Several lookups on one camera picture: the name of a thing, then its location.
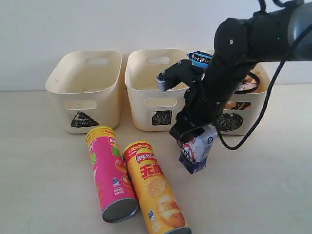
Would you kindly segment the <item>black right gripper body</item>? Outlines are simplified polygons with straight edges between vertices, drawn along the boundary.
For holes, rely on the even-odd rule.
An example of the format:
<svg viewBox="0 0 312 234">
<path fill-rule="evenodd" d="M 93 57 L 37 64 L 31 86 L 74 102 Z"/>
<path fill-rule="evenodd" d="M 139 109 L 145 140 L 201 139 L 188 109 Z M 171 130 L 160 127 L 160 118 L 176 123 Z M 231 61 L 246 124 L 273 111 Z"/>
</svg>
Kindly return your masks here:
<svg viewBox="0 0 312 234">
<path fill-rule="evenodd" d="M 233 62 L 219 56 L 213 56 L 205 70 L 190 62 L 179 65 L 179 79 L 190 87 L 190 94 L 176 116 L 176 126 L 191 129 L 212 123 L 255 65 L 254 61 Z"/>
</svg>

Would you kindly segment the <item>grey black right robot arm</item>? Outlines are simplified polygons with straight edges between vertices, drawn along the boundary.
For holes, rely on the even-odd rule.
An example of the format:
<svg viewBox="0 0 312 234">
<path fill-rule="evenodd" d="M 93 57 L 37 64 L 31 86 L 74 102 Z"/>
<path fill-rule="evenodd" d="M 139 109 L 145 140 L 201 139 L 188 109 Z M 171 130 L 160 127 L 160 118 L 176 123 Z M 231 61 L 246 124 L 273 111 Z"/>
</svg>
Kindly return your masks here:
<svg viewBox="0 0 312 234">
<path fill-rule="evenodd" d="M 275 1 L 278 11 L 267 12 L 264 1 L 249 19 L 228 18 L 216 30 L 214 54 L 206 69 L 183 59 L 161 72 L 156 80 L 165 92 L 180 83 L 188 86 L 185 104 L 176 115 L 170 135 L 187 143 L 215 124 L 227 102 L 260 62 L 312 59 L 312 5 L 302 0 Z"/>
</svg>

